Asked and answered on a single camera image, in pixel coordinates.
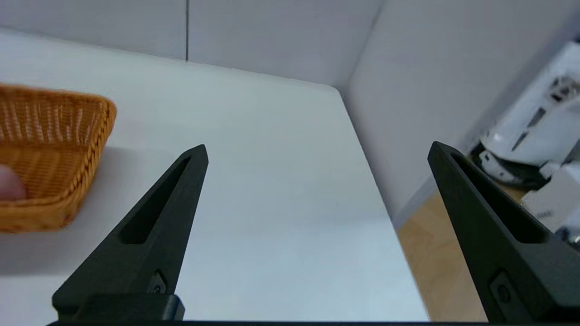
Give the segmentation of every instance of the white table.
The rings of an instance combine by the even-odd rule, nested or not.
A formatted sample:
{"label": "white table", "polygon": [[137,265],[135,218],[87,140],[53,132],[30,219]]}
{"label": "white table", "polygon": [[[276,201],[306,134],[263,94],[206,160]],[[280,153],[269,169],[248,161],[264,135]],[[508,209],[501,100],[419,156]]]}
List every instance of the white table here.
{"label": "white table", "polygon": [[118,107],[74,222],[0,235],[3,325],[54,321],[52,293],[202,143],[209,166],[176,291],[186,319],[427,320],[334,88],[7,30],[0,82]]}

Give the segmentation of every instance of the wooden floor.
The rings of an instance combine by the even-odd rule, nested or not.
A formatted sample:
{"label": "wooden floor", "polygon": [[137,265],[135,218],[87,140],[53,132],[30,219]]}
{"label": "wooden floor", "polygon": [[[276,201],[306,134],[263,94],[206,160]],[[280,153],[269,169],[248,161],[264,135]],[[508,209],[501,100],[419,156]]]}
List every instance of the wooden floor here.
{"label": "wooden floor", "polygon": [[[521,199],[519,191],[506,192]],[[439,192],[398,237],[432,321],[487,321]]]}

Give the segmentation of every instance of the woven texture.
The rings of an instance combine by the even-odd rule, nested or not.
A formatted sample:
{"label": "woven texture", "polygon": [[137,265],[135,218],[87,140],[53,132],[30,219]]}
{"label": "woven texture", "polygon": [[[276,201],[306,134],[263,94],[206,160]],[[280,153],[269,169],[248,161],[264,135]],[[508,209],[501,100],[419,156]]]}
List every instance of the woven texture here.
{"label": "woven texture", "polygon": [[0,232],[55,230],[74,218],[116,115],[105,97],[0,85],[0,164],[28,191],[0,201]]}

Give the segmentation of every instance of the white machine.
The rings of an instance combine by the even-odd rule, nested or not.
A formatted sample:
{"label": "white machine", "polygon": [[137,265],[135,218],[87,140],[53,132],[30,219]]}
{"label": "white machine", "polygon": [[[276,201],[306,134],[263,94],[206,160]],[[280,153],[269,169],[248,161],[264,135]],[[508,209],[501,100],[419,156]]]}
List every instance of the white machine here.
{"label": "white machine", "polygon": [[480,140],[481,168],[532,189],[528,212],[580,245],[580,44],[567,44]]}
{"label": "white machine", "polygon": [[547,162],[561,165],[580,139],[580,44],[570,42],[480,139],[482,169],[498,181],[537,189]]}

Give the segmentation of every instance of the orange wicker basket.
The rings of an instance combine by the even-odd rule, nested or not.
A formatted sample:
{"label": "orange wicker basket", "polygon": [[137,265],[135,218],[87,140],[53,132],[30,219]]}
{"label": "orange wicker basket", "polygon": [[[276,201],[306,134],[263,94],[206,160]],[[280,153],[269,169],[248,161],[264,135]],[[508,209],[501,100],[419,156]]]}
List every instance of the orange wicker basket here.
{"label": "orange wicker basket", "polygon": [[116,115],[102,96],[0,85],[0,164],[28,192],[0,201],[0,232],[56,230],[74,218]]}

